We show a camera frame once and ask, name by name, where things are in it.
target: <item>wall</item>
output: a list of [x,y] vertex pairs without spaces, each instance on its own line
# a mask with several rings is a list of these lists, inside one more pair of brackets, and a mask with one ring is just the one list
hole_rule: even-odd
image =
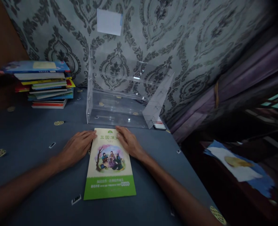
[[[79,86],[87,84],[89,46],[117,57],[171,67],[175,78],[162,110],[166,120],[207,89],[272,20],[270,4],[263,0],[3,3],[29,57],[66,61]],[[123,14],[121,36],[97,32],[97,8]],[[159,79],[157,72],[148,79]],[[97,78],[96,85],[100,82],[106,81]],[[127,89],[123,80],[107,83],[110,89]]]

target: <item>forearm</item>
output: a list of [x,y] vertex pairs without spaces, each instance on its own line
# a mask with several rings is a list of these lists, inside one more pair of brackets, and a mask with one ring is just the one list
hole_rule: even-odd
[[160,185],[180,217],[189,225],[221,225],[177,180],[169,175],[149,155],[142,163]]
[[63,170],[52,158],[0,187],[0,221],[47,179]]

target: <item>green book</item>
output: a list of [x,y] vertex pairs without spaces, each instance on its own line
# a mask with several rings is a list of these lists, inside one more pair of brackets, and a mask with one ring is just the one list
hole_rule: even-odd
[[84,200],[136,195],[129,154],[115,129],[95,128]]

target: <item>clear acrylic shelf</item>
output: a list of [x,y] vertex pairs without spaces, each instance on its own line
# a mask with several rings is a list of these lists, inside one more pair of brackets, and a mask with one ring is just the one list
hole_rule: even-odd
[[121,51],[90,52],[87,122],[151,128],[157,122],[174,72],[126,60]]

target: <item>stack of books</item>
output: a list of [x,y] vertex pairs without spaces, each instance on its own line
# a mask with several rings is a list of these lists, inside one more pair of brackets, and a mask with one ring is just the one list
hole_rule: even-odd
[[15,92],[28,92],[33,108],[63,109],[73,99],[75,87],[65,62],[15,61],[5,65],[1,74],[19,79]]

